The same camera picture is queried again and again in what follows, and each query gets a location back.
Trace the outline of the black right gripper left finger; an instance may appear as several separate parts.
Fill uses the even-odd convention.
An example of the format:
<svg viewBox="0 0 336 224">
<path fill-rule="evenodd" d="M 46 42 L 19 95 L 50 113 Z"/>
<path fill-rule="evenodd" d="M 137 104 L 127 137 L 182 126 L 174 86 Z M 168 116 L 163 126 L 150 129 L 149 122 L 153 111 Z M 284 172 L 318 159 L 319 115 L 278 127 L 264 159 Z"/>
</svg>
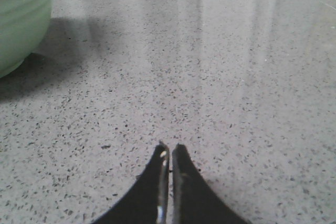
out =
<svg viewBox="0 0 336 224">
<path fill-rule="evenodd" d="M 170 151 L 160 142 L 128 192 L 94 223 L 166 223 Z"/>
</svg>

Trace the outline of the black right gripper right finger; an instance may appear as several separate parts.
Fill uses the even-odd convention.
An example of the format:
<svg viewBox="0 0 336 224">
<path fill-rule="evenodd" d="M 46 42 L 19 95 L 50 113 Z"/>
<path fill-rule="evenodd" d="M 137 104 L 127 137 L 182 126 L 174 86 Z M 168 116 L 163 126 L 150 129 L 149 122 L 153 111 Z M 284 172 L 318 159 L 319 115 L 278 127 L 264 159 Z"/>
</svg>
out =
<svg viewBox="0 0 336 224">
<path fill-rule="evenodd" d="M 173 157 L 173 223 L 246 223 L 212 191 L 193 164 L 185 145 Z"/>
</svg>

